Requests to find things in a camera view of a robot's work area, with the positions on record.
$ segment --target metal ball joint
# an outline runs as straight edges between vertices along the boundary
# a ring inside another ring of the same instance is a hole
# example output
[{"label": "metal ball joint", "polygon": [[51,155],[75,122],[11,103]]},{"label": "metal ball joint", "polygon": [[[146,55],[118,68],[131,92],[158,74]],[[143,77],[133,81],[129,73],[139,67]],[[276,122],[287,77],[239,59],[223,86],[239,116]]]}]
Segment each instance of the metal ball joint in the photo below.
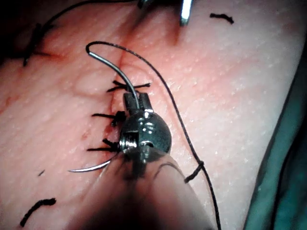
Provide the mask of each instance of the metal ball joint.
[{"label": "metal ball joint", "polygon": [[169,153],[172,137],[167,124],[153,111],[148,94],[140,93],[139,102],[141,108],[136,109],[131,93],[124,94],[125,110],[129,116],[120,131],[120,150],[126,153],[133,148],[149,146]]}]

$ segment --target black suture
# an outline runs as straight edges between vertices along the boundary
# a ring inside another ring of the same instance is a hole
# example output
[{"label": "black suture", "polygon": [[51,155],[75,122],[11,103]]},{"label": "black suture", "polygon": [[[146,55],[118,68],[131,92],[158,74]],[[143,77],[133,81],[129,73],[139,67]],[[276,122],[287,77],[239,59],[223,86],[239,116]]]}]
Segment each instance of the black suture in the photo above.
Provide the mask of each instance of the black suture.
[{"label": "black suture", "polygon": [[109,152],[120,152],[119,142],[112,142],[108,139],[103,139],[102,142],[110,146],[109,148],[96,148],[96,149],[87,149],[87,151],[109,151]]},{"label": "black suture", "polygon": [[189,181],[193,180],[197,174],[200,172],[201,170],[201,167],[204,165],[204,162],[201,161],[201,164],[199,164],[197,166],[197,168],[195,169],[195,171],[190,175],[190,176],[187,176],[185,179],[184,179],[184,183],[188,183]]},{"label": "black suture", "polygon": [[25,214],[24,218],[20,221],[20,226],[24,227],[25,223],[27,222],[27,220],[29,219],[31,214],[35,210],[37,210],[39,207],[41,207],[43,205],[51,206],[51,205],[54,205],[55,203],[56,203],[56,199],[55,198],[37,201],[36,204],[33,205],[32,208],[30,208],[30,210]]},{"label": "black suture", "polygon": [[114,150],[114,152],[119,152],[119,142],[112,142],[112,141],[109,141],[108,139],[103,139],[102,142],[104,142],[105,144],[107,144],[108,146],[111,147],[111,149]]},{"label": "black suture", "polygon": [[149,62],[147,61],[145,58],[143,58],[142,56],[138,55],[137,53],[133,52],[132,50],[129,50],[123,46],[120,46],[120,45],[117,45],[117,44],[113,44],[113,43],[109,43],[109,42],[103,42],[103,41],[94,41],[94,42],[90,42],[86,47],[89,47],[89,46],[92,46],[92,45],[95,45],[95,44],[102,44],[102,45],[107,45],[107,46],[113,46],[113,47],[116,47],[116,48],[119,48],[119,49],[122,49],[128,53],[131,53],[133,54],[134,56],[138,57],[140,60],[144,61],[156,74],[157,76],[159,77],[159,79],[161,80],[162,84],[164,85],[164,87],[166,88],[167,92],[168,92],[168,95],[172,101],[172,104],[174,106],[174,109],[176,111],[176,114],[177,114],[177,117],[179,119],[179,122],[180,122],[180,125],[183,129],[183,132],[184,132],[184,135],[186,136],[186,139],[187,139],[187,142],[189,144],[189,147],[191,149],[191,152],[193,154],[193,157],[195,158],[196,162],[198,163],[198,165],[201,165],[201,169],[203,170],[205,176],[206,176],[206,180],[208,182],[208,185],[209,185],[209,189],[210,189],[210,193],[211,193],[211,196],[212,196],[212,200],[213,200],[213,205],[214,205],[214,210],[215,210],[215,219],[216,219],[216,225],[217,225],[217,228],[218,230],[221,229],[221,222],[220,222],[220,215],[219,215],[219,210],[218,210],[218,206],[217,206],[217,202],[216,202],[216,197],[215,197],[215,194],[214,194],[214,190],[213,190],[213,186],[212,186],[212,183],[211,183],[211,180],[209,178],[209,175],[207,173],[207,170],[205,168],[205,166],[202,164],[203,162],[199,159],[193,145],[192,145],[192,142],[189,138],[189,135],[188,135],[188,132],[186,130],[186,127],[182,121],[182,118],[180,116],[180,112],[178,110],[178,107],[176,105],[176,102],[175,102],[175,99],[166,83],[166,81],[164,80],[164,78],[162,77],[162,75],[158,72],[158,70]]},{"label": "black suture", "polygon": [[37,176],[41,176],[44,172],[45,172],[45,170],[41,171],[41,172],[39,173],[39,175],[37,175]]},{"label": "black suture", "polygon": [[68,11],[71,11],[79,6],[83,6],[86,4],[95,4],[95,3],[125,3],[125,2],[132,2],[135,0],[88,0],[88,1],[81,1],[74,5],[71,5],[64,10],[60,11],[53,17],[51,17],[44,25],[39,23],[36,24],[35,29],[33,30],[31,40],[26,48],[25,55],[24,55],[24,62],[23,66],[26,66],[30,56],[32,55],[36,45],[43,39],[45,34],[48,32],[49,29],[53,27],[52,23],[58,19],[60,16],[65,14]]},{"label": "black suture", "polygon": [[86,151],[108,151],[108,152],[113,152],[112,148],[95,148],[95,149],[87,149]]},{"label": "black suture", "polygon": [[232,19],[232,17],[229,17],[228,15],[226,15],[224,13],[222,13],[222,14],[211,13],[210,18],[222,18],[222,19],[225,19],[226,21],[228,21],[230,24],[235,23],[234,20]]},{"label": "black suture", "polygon": [[[106,92],[112,92],[112,91],[115,91],[115,90],[118,90],[118,89],[124,89],[126,91],[129,91],[128,90],[128,86],[126,84],[123,84],[123,83],[120,83],[118,82],[117,80],[114,80],[113,83],[117,86],[107,90]],[[150,83],[146,83],[146,84],[143,84],[143,85],[136,85],[136,86],[133,86],[135,89],[137,88],[142,88],[142,87],[150,87],[151,85],[151,82]]]},{"label": "black suture", "polygon": [[93,114],[92,116],[100,116],[106,118],[113,118],[111,122],[111,126],[115,127],[119,122],[124,122],[126,120],[125,111],[117,111],[115,115],[108,115],[108,114]]}]

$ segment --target skin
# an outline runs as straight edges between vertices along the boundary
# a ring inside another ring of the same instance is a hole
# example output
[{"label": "skin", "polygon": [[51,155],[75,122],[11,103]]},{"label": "skin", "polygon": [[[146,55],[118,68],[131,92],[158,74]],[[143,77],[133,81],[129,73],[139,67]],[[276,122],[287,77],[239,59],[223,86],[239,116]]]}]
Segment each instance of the skin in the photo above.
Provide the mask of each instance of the skin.
[{"label": "skin", "polygon": [[[37,22],[72,3],[30,3],[19,11],[22,20],[3,20],[2,36],[19,30],[11,40],[15,51],[23,50]],[[235,23],[209,18],[211,12],[227,13]],[[89,216],[83,207],[105,197],[101,171],[67,172],[109,159],[107,152],[86,149],[118,138],[110,120],[90,117],[123,110],[123,91],[106,93],[119,77],[85,52],[86,44],[101,40],[134,50],[161,72],[205,162],[222,229],[241,229],[305,42],[304,12],[303,1],[195,1],[185,28],[172,4],[145,15],[136,3],[87,5],[63,15],[35,49],[48,56],[31,56],[25,68],[21,59],[6,58],[0,67],[0,228],[19,228],[37,200],[55,197],[57,203],[36,211],[25,229],[73,229],[78,216]],[[129,54],[106,46],[91,50],[133,84],[152,82],[142,90],[170,127],[172,158],[190,175],[197,164],[158,78]],[[216,228],[204,175],[190,185]]]}]

